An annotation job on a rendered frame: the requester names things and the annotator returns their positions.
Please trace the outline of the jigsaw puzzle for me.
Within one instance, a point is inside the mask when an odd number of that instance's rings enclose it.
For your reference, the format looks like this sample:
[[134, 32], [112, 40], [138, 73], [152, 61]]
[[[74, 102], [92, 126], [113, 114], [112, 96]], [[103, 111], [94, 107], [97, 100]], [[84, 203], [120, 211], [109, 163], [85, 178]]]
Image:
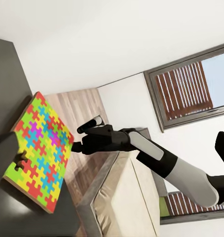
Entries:
[[[54, 213], [74, 137], [37, 91], [14, 124], [24, 159], [11, 162], [3, 178], [49, 214]], [[18, 167], [17, 167], [18, 166]]]

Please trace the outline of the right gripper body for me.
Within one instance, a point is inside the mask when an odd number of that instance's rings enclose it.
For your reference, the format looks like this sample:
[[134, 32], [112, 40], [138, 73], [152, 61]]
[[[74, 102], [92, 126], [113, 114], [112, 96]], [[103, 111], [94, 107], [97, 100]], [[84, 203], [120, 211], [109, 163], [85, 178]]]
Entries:
[[85, 155], [91, 155], [95, 152], [115, 152], [121, 148], [121, 134], [118, 131], [114, 131], [111, 124], [107, 125], [110, 126], [112, 130], [111, 138], [107, 139], [89, 134], [82, 138], [82, 144], [85, 150], [89, 150], [95, 146], [98, 146], [97, 149], [92, 150]]

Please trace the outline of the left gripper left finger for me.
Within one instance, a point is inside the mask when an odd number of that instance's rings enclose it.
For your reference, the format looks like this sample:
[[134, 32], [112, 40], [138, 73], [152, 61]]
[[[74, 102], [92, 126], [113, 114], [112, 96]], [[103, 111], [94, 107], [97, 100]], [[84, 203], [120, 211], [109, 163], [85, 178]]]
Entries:
[[0, 180], [19, 151], [15, 131], [0, 135]]

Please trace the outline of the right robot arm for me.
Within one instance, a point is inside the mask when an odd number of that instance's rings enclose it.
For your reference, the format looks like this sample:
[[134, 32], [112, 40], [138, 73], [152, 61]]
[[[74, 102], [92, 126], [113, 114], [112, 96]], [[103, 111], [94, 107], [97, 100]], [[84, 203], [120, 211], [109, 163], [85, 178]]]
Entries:
[[95, 152], [139, 150], [136, 157], [141, 163], [181, 191], [194, 204], [210, 208], [224, 205], [224, 175], [210, 176], [145, 138], [135, 128], [114, 131], [101, 115], [81, 125], [77, 132], [87, 134], [81, 142], [72, 145], [71, 152], [91, 155]]

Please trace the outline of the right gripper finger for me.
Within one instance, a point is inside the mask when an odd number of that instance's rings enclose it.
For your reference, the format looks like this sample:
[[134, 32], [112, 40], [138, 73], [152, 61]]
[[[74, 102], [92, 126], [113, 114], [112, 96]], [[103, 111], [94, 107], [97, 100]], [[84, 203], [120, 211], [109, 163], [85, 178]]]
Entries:
[[86, 154], [86, 153], [88, 153], [88, 152], [90, 152], [92, 150], [95, 150], [97, 148], [98, 148], [98, 146], [95, 146], [95, 147], [93, 147], [93, 148], [91, 148], [89, 150], [85, 150], [84, 146], [83, 146], [83, 144], [81, 142], [75, 142], [72, 145], [71, 152], [76, 152], [76, 153], [82, 152], [82, 154]]
[[102, 127], [87, 128], [84, 130], [84, 133], [87, 135], [89, 134], [92, 136], [98, 136], [107, 139], [112, 137], [111, 127], [108, 125], [104, 125]]

